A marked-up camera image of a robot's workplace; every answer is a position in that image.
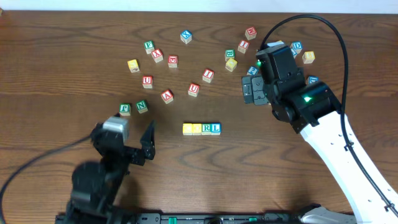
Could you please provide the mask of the green R block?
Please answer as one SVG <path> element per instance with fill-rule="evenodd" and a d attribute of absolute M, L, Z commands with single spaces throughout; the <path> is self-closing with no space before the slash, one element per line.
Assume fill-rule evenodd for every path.
<path fill-rule="evenodd" d="M 211 135 L 211 124 L 202 123 L 201 124 L 201 134 L 202 135 Z"/>

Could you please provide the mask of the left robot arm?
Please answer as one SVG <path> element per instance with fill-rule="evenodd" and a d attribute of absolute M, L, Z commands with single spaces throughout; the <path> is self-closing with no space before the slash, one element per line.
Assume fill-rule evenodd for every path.
<path fill-rule="evenodd" d="M 56 223 L 136 223 L 135 213 L 113 205 L 131 164 L 143 166 L 155 157 L 155 123 L 151 122 L 140 139 L 141 148 L 126 146 L 129 122 L 110 117 L 97 124 L 90 134 L 99 162 L 84 162 L 72 174 L 72 192 L 66 212 Z"/>

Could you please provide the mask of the yellow C block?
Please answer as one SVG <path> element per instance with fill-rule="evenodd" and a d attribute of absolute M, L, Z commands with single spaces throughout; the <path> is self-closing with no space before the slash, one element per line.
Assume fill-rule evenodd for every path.
<path fill-rule="evenodd" d="M 192 123 L 183 123 L 182 132 L 183 135 L 192 135 Z"/>

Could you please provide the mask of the blue L block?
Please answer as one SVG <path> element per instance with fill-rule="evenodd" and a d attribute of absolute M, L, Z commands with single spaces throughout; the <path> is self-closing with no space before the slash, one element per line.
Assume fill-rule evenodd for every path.
<path fill-rule="evenodd" d="M 220 135 L 220 134 L 221 134 L 221 124 L 211 123 L 211 135 Z"/>

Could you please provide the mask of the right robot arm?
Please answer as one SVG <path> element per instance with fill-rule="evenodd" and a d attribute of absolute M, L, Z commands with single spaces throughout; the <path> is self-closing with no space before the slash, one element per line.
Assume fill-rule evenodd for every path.
<path fill-rule="evenodd" d="M 353 210 L 357 223 L 397 223 L 397 192 L 355 136 L 327 84 L 306 83 L 291 49 L 281 42 L 256 53 L 260 75 L 243 84 L 246 103 L 269 104 L 317 152 Z"/>

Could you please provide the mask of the yellow O block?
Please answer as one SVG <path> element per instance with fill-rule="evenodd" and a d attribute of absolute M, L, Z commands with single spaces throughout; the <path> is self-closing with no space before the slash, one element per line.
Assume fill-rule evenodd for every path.
<path fill-rule="evenodd" d="M 201 123 L 193 123 L 192 124 L 192 134 L 193 135 L 201 135 L 202 133 L 202 124 Z"/>

